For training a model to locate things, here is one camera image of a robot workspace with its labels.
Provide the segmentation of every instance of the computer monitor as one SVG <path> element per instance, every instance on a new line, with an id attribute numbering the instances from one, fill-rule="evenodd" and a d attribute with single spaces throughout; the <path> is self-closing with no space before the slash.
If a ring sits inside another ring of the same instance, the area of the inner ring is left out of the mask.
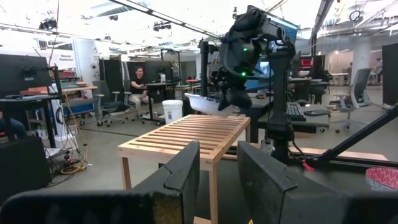
<path id="1" fill-rule="evenodd" d="M 247 12 L 249 12 L 252 9 L 258 9 L 255 6 L 248 5 Z M 297 29 L 299 28 L 297 25 L 288 22 L 284 19 L 281 19 L 275 15 L 272 15 L 271 13 L 265 12 L 268 18 L 271 19 L 271 22 L 277 25 L 278 27 L 281 27 L 282 29 L 285 30 L 286 36 L 290 39 L 290 41 L 294 44 L 297 36 Z M 269 62 L 265 57 L 261 58 L 257 65 L 256 65 L 256 70 L 262 71 L 262 74 L 254 71 L 254 76 L 255 77 L 264 77 L 264 78 L 272 78 L 274 75 L 274 72 L 269 69 Z M 270 88 L 270 80 L 264 79 L 264 80 L 248 80 L 246 82 L 246 91 L 254 91 L 254 90 L 263 90 L 266 88 Z"/>
<path id="2" fill-rule="evenodd" d="M 259 9 L 256 6 L 248 5 L 247 12 L 252 9 Z M 286 36 L 290 39 L 290 41 L 294 44 L 297 37 L 297 29 L 299 29 L 298 25 L 295 25 L 289 21 L 281 19 L 269 12 L 264 11 L 268 18 L 271 19 L 271 22 L 278 27 L 281 27 L 285 30 Z"/>
<path id="3" fill-rule="evenodd" d="M 255 77 L 270 78 L 274 75 L 274 72 L 272 70 L 270 71 L 269 62 L 264 57 L 261 58 L 256 64 L 256 70 L 253 71 Z M 268 79 L 248 80 L 246 81 L 246 91 L 263 90 L 269 88 L 269 81 L 270 80 Z"/>
<path id="4" fill-rule="evenodd" d="M 51 83 L 44 57 L 0 55 L 0 97 Z"/>

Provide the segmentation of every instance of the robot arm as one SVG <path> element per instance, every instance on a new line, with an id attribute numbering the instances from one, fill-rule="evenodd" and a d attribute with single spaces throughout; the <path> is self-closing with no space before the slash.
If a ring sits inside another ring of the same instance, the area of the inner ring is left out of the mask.
<path id="1" fill-rule="evenodd" d="M 263 55 L 288 57 L 289 61 L 295 55 L 294 45 L 285 31 L 258 9 L 240 16 L 221 42 L 221 67 L 210 76 L 211 81 L 221 90 L 219 111 L 229 105 L 246 109 L 251 107 L 244 85 L 248 79 L 260 79 L 254 77 L 253 71 Z"/>

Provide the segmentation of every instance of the concrete floor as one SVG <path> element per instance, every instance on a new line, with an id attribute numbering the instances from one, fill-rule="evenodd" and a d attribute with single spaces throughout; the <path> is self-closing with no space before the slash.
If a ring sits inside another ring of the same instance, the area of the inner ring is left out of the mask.
<path id="1" fill-rule="evenodd" d="M 323 103 L 328 104 L 330 100 L 337 100 L 334 94 L 345 93 L 348 91 L 347 87 L 332 87 L 329 95 L 323 96 Z M 369 87 L 369 95 L 371 101 L 377 105 L 382 104 L 382 89 L 381 86 Z M 384 110 L 377 106 L 368 106 L 355 111 L 352 114 L 353 119 L 363 122 L 371 122 L 385 113 Z M 346 114 L 333 113 L 331 120 L 343 119 Z M 58 191 L 58 190 L 103 190 L 103 189 L 122 189 L 120 160 L 117 154 L 116 147 L 136 136 L 151 131 L 157 126 L 153 122 L 146 122 L 142 124 L 141 121 L 127 120 L 125 124 L 113 123 L 110 128 L 106 126 L 97 127 L 95 121 L 86 124 L 85 130 L 81 133 L 84 135 L 88 143 L 88 160 L 92 164 L 84 172 L 75 174 L 70 180 L 59 184 L 57 186 L 41 189 L 43 191 Z M 339 144 L 358 129 L 351 128 L 350 130 L 342 130 L 339 134 L 335 133 L 335 126 L 324 133 L 318 133 L 310 138 L 298 138 L 297 144 L 300 147 L 316 147 L 327 149 Z M 377 130 L 366 139 L 353 146 L 350 151 L 356 152 L 373 152 L 384 154 L 392 161 L 398 161 L 398 153 L 396 153 L 396 136 L 398 131 L 398 120 L 395 119 L 381 129 Z M 260 139 L 264 136 L 264 130 L 259 130 Z M 77 136 L 80 146 L 84 143 L 81 136 Z M 130 170 L 132 175 L 133 185 L 139 183 L 147 176 L 151 175 L 157 170 L 156 161 L 148 159 L 130 159 Z M 63 176 L 57 177 L 54 182 L 62 180 Z"/>

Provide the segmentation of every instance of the wire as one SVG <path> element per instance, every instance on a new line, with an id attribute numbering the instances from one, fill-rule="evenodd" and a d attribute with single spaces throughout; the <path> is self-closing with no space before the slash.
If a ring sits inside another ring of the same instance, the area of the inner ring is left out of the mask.
<path id="1" fill-rule="evenodd" d="M 52 49 L 51 49 L 51 54 L 50 54 L 50 59 L 49 59 L 49 66 L 51 65 L 51 59 L 52 59 L 52 54 L 54 53 L 54 48 L 55 48 L 55 43 L 57 42 L 57 37 L 58 37 L 58 24 L 59 24 L 59 14 L 60 14 L 60 0 L 58 0 L 58 6 L 57 6 L 57 26 L 55 28 L 55 30 L 57 31 L 57 34 L 55 34 L 55 39 L 54 39 L 54 43 L 52 45 Z"/>
<path id="2" fill-rule="evenodd" d="M 85 137 L 84 137 L 83 133 L 81 132 L 81 129 L 80 129 L 80 127 L 79 127 L 79 125 L 78 125 L 78 123 L 77 123 L 77 121 L 76 121 L 76 118 L 75 118 L 75 115 L 73 114 L 73 111 L 72 111 L 72 109 L 70 108 L 70 104 L 69 104 L 68 95 L 67 95 L 66 93 L 63 93 L 63 94 L 65 95 L 65 99 L 66 99 L 67 106 L 68 106 L 68 109 L 69 109 L 69 111 L 70 111 L 70 114 L 72 115 L 72 118 L 73 118 L 73 120 L 74 120 L 74 122 L 75 122 L 75 124 L 76 124 L 76 126 L 77 126 L 78 133 L 79 133 L 80 137 L 82 138 L 82 140 L 83 140 L 83 142 L 84 142 L 83 146 L 85 146 L 85 148 L 86 148 L 86 151 L 85 151 L 85 155 L 84 155 L 84 159 L 83 159 L 83 160 L 84 160 L 85 162 L 87 162 L 87 157 L 88 157 L 88 147 L 87 147 L 87 142 L 86 142 L 86 139 L 85 139 Z"/>
<path id="3" fill-rule="evenodd" d="M 268 100 L 269 101 L 268 102 L 271 103 L 271 86 L 272 86 L 271 76 L 272 75 L 271 75 L 271 66 L 270 65 L 268 66 L 268 69 L 269 69 L 269 87 L 268 87 L 268 90 L 269 90 Z M 269 117 L 270 117 L 270 111 L 268 112 L 268 119 L 267 119 L 266 138 L 265 138 L 266 143 L 269 140 L 269 136 L 268 136 Z"/>
<path id="4" fill-rule="evenodd" d="M 294 136 L 294 129 L 293 129 L 292 125 L 290 125 L 290 130 L 292 130 L 292 143 L 293 143 L 293 146 L 300 152 L 300 154 L 303 156 L 303 159 L 306 160 L 304 152 L 297 146 L 296 142 L 294 141 L 294 137 L 295 136 Z"/>

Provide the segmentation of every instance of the desk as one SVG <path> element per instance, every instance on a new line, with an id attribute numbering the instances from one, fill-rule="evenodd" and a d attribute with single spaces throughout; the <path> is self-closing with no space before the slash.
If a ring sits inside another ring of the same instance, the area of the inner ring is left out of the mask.
<path id="1" fill-rule="evenodd" d="M 36 96 L 33 98 L 22 98 L 15 100 L 0 99 L 0 110 L 3 113 L 4 122 L 6 123 L 6 133 L 8 140 L 15 140 L 14 134 L 10 131 L 10 114 L 15 110 L 29 110 L 30 108 L 43 108 L 45 125 L 49 135 L 50 146 L 55 148 L 54 132 L 51 121 L 49 103 L 51 100 L 56 100 L 56 96 Z"/>
<path id="2" fill-rule="evenodd" d="M 326 106 L 323 105 L 310 105 L 302 106 L 303 111 L 310 110 L 327 110 Z M 272 117 L 273 111 L 270 110 L 270 117 Z M 259 118 L 259 128 L 267 128 L 268 123 L 268 113 L 264 114 Z M 329 128 L 329 117 L 328 115 L 321 116 L 308 116 L 305 115 L 306 121 L 291 121 L 295 131 L 305 132 L 305 133 L 316 133 L 317 128 Z"/>
<path id="3" fill-rule="evenodd" d="M 294 100 L 309 100 L 311 78 L 290 78 L 289 83 L 294 84 Z"/>
<path id="4" fill-rule="evenodd" d="M 193 91 L 193 94 L 195 94 L 195 90 L 197 88 L 200 88 L 200 85 L 176 86 L 175 91 L 181 91 L 181 100 L 184 100 L 184 93 L 188 91 Z"/>
<path id="5" fill-rule="evenodd" d="M 63 88 L 62 92 L 67 93 L 71 91 L 84 91 L 84 90 L 96 90 L 97 86 L 84 86 L 84 87 L 76 87 L 76 88 Z M 33 88 L 31 90 L 22 90 L 19 92 L 21 95 L 31 96 L 31 95 L 40 95 L 40 94 L 48 94 L 47 87 L 39 87 Z"/>
<path id="6" fill-rule="evenodd" d="M 330 82 L 317 82 L 310 84 L 310 93 L 315 95 L 315 104 L 322 104 L 322 95 L 325 94 L 325 89 L 328 86 L 330 86 Z"/>
<path id="7" fill-rule="evenodd" d="M 151 99 L 150 92 L 153 91 L 153 90 L 162 90 L 163 91 L 164 100 L 166 100 L 166 87 L 167 86 L 173 86 L 173 85 L 174 85 L 173 83 L 150 83 L 150 84 L 146 84 L 145 85 L 145 87 L 147 89 L 147 94 L 148 94 L 148 97 L 149 97 L 149 100 L 148 100 L 149 118 L 144 118 L 143 117 L 144 120 L 155 121 L 155 122 L 157 122 L 158 126 L 165 122 L 164 118 L 154 119 L 154 114 L 153 114 L 153 111 L 152 111 L 152 100 L 150 100 Z"/>
<path id="8" fill-rule="evenodd" d="M 332 73 L 333 76 L 333 81 L 335 80 L 335 77 L 337 79 L 337 85 L 342 86 L 344 85 L 344 77 L 348 76 L 348 73 Z"/>
<path id="9" fill-rule="evenodd" d="M 240 113 L 250 117 L 250 142 L 258 143 L 259 141 L 259 125 L 258 119 L 269 110 L 270 105 L 274 101 L 274 97 L 270 98 L 267 96 L 264 99 L 257 99 L 256 97 L 250 97 L 252 102 L 251 108 L 241 109 Z"/>
<path id="10" fill-rule="evenodd" d="M 211 223 L 218 223 L 217 172 L 224 153 L 246 129 L 250 138 L 250 119 L 244 116 L 220 118 L 188 115 L 168 125 L 118 146 L 124 189 L 130 189 L 129 157 L 148 157 L 165 164 L 193 140 L 200 141 L 200 169 L 209 173 Z"/>

